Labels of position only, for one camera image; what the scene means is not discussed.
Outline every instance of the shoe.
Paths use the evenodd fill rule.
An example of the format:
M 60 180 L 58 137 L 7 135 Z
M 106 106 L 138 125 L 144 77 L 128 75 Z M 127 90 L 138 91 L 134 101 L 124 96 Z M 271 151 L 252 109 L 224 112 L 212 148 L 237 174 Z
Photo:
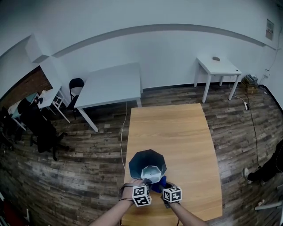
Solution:
M 243 177 L 247 181 L 247 183 L 250 185 L 252 181 L 248 180 L 248 175 L 250 174 L 250 171 L 248 168 L 243 169 Z
M 265 183 L 266 182 L 264 182 L 263 180 L 260 180 L 260 185 L 263 187 L 263 186 L 265 186 Z

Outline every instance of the small object on table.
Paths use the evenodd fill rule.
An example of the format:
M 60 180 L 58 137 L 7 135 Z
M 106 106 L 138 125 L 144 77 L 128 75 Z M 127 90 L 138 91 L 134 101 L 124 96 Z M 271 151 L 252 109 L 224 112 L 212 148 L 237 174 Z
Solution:
M 129 162 L 133 179 L 147 179 L 148 184 L 158 183 L 166 171 L 163 155 L 152 149 L 137 152 Z
M 217 56 L 214 56 L 212 59 L 213 59 L 213 60 L 220 61 L 220 58 L 219 58 L 219 57 L 217 57 Z
M 41 98 L 38 98 L 38 100 L 37 100 L 37 102 L 39 103 L 39 104 L 42 104 L 42 101 L 43 101 L 43 98 L 41 97 Z

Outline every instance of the cable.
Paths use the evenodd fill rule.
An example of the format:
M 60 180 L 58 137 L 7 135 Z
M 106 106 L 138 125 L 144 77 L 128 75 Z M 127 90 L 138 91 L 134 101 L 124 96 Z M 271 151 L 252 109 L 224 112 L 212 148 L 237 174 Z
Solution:
M 279 151 L 279 153 L 278 153 L 278 155 L 277 155 L 277 157 L 276 157 L 276 161 L 275 161 L 275 166 L 276 166 L 276 168 L 279 170 L 279 168 L 278 168 L 278 166 L 277 166 L 277 158 L 278 158 L 278 156 L 280 155 L 280 152 L 281 152 L 281 149 L 282 149 L 282 147 L 283 147 L 283 145 L 281 146 L 281 148 L 280 148 L 280 151 Z
M 248 102 L 249 102 L 249 96 L 248 96 L 248 89 L 247 88 L 246 88 L 246 96 L 247 96 Z M 249 103 L 249 110 L 250 110 L 251 117 L 252 117 L 252 108 L 251 108 L 250 103 Z M 255 124 L 253 122 L 253 117 L 252 117 L 252 125 L 253 125 L 253 130 L 255 132 L 255 137 L 256 137 L 256 128 L 255 128 Z M 257 137 L 256 137 L 256 159 L 257 159 L 258 168 L 261 169 L 261 166 L 260 166 L 259 161 L 258 161 Z
M 125 120 L 124 120 L 124 123 L 123 123 L 123 126 L 122 126 L 122 131 L 121 131 L 121 142 L 120 142 L 120 148 L 121 148 L 121 158 L 122 158 L 122 163 L 123 163 L 123 166 L 124 166 L 124 170 L 126 170 L 126 168 L 125 168 L 125 164 L 124 164 L 124 161 L 123 161 L 123 153 L 122 153 L 122 134 L 123 134 L 124 124 L 125 124 L 125 122 L 126 122 L 127 114 L 128 114 L 128 104 L 127 104 L 127 101 L 126 101 L 126 115 L 125 115 Z
M 230 90 L 232 91 L 232 89 L 231 89 L 231 76 L 230 76 L 229 88 L 230 88 Z

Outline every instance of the wrist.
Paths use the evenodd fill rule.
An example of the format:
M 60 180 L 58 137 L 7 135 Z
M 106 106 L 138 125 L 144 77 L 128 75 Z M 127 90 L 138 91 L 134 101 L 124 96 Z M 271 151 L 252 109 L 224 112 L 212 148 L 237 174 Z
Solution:
M 125 206 L 127 208 L 130 208 L 134 204 L 134 202 L 131 200 L 121 200 L 118 203 L 120 203 L 122 206 Z
M 170 202 L 168 202 L 168 203 L 169 203 L 169 206 L 170 206 L 171 208 L 174 208 L 174 207 L 180 205 L 180 204 L 178 204 L 177 202 L 175 202 L 175 203 L 170 203 Z

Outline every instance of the white desk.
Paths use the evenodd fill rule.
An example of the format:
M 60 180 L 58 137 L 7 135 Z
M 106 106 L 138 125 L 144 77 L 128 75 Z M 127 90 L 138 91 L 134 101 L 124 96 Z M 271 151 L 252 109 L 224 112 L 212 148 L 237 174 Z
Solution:
M 199 65 L 203 67 L 203 69 L 207 72 L 207 83 L 205 86 L 204 94 L 203 94 L 203 103 L 205 102 L 207 98 L 207 92 L 209 89 L 210 81 L 211 81 L 211 76 L 213 75 L 218 75 L 221 76 L 219 86 L 222 85 L 224 76 L 237 76 L 236 81 L 234 83 L 234 86 L 231 90 L 229 100 L 232 99 L 233 94 L 235 92 L 235 89 L 237 87 L 237 84 L 239 82 L 239 77 L 242 74 L 242 72 L 236 68 L 230 61 L 228 61 L 225 58 L 220 58 L 220 61 L 213 60 L 212 57 L 206 57 L 206 56 L 201 56 L 197 57 L 197 68 L 195 71 L 195 84 L 194 87 L 196 87 L 198 83 L 198 77 L 199 77 Z
M 27 99 L 28 102 L 32 103 L 34 101 L 34 98 L 38 97 L 39 95 L 37 93 L 33 93 L 29 96 L 27 96 L 25 99 Z M 8 109 L 8 113 L 9 115 L 11 115 L 11 118 L 23 129 L 26 131 L 26 128 L 24 127 L 24 124 L 21 123 L 19 120 L 17 120 L 17 118 L 19 118 L 21 115 L 18 112 L 18 106 L 19 103 L 22 100 L 16 102 L 15 104 L 13 104 L 12 106 L 9 107 Z
M 75 108 L 95 132 L 98 128 L 83 108 L 125 101 L 137 101 L 141 107 L 141 81 L 138 63 L 125 64 L 91 72 L 76 101 Z
M 39 98 L 42 97 L 43 101 L 42 101 L 41 104 L 38 104 L 38 107 L 39 107 L 39 109 L 42 109 L 42 108 L 46 107 L 48 110 L 50 110 L 55 115 L 55 112 L 49 107 L 52 104 L 52 105 L 55 106 L 55 108 L 58 110 L 58 112 L 67 120 L 67 122 L 70 123 L 70 121 L 67 119 L 67 117 L 59 109 L 60 106 L 58 106 L 56 104 L 56 102 L 54 101 L 54 99 L 57 96 L 58 92 L 61 93 L 60 89 L 61 89 L 61 86 L 58 86 L 58 87 L 55 87 L 55 88 L 53 88 L 51 90 L 46 91 L 45 93 L 41 93 Z

